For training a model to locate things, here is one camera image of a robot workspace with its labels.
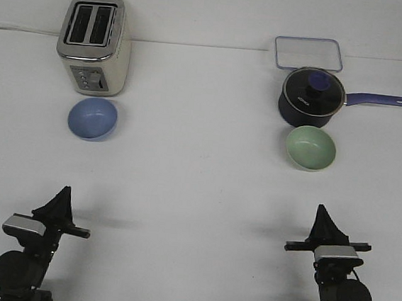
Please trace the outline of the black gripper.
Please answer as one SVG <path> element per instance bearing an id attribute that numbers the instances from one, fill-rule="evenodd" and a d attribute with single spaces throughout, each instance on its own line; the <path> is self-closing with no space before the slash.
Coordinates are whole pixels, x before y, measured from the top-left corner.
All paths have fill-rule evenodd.
<path id="1" fill-rule="evenodd" d="M 358 256 L 358 252 L 369 252 L 372 247 L 366 242 L 350 243 L 349 237 L 341 232 L 332 221 L 324 204 L 320 204 L 317 207 L 315 222 L 313 223 L 308 240 L 349 245 L 289 241 L 285 243 L 284 249 L 286 251 L 312 251 L 314 254 L 314 264 L 317 265 L 317 268 L 335 264 L 337 267 L 343 267 L 348 273 L 353 268 L 360 267 L 364 262 Z"/>
<path id="2" fill-rule="evenodd" d="M 70 217 L 71 186 L 65 186 L 55 197 L 44 206 L 32 210 L 32 218 L 44 224 L 46 230 L 42 236 L 42 249 L 56 250 L 63 234 L 88 239 L 91 231 L 76 226 Z"/>

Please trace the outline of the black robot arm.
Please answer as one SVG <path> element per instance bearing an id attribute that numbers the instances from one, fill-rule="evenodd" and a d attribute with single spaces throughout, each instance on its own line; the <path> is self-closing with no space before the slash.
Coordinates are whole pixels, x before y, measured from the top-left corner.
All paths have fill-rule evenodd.
<path id="1" fill-rule="evenodd" d="M 286 251 L 311 251 L 314 279 L 320 301 L 372 301 L 372 295 L 355 272 L 364 264 L 359 252 L 372 248 L 366 242 L 352 243 L 333 222 L 323 204 L 317 207 L 315 222 L 304 241 L 286 242 Z"/>
<path id="2" fill-rule="evenodd" d="M 65 186 L 32 215 L 15 213 L 2 224 L 4 234 L 15 237 L 23 250 L 0 255 L 0 301 L 53 301 L 40 286 L 62 235 L 87 239 L 91 234 L 73 223 L 71 196 Z"/>

